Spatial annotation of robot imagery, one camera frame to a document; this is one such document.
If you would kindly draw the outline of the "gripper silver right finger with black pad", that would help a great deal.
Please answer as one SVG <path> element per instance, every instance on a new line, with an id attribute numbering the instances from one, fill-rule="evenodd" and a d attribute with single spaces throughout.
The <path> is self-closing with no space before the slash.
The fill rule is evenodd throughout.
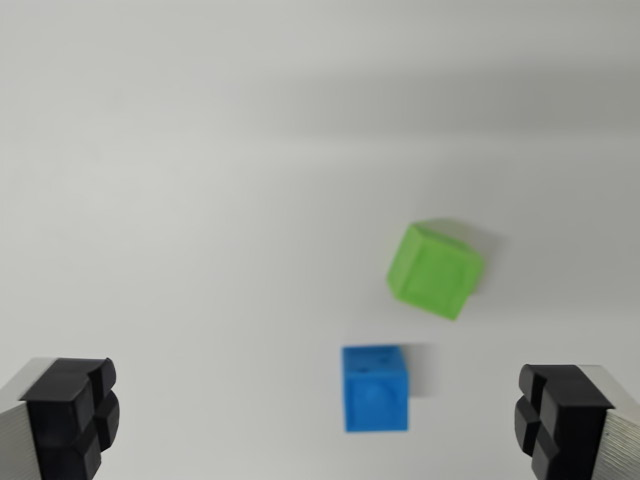
<path id="1" fill-rule="evenodd" d="M 541 480 L 639 478 L 639 402 L 602 366 L 526 364 L 514 410 Z"/>

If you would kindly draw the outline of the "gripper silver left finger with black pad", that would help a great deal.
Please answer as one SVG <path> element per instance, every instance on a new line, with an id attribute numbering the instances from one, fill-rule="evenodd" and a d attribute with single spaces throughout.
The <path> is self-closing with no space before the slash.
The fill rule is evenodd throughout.
<path id="1" fill-rule="evenodd" d="M 1 478 L 89 480 L 120 421 L 109 358 L 29 360 L 1 387 Z"/>

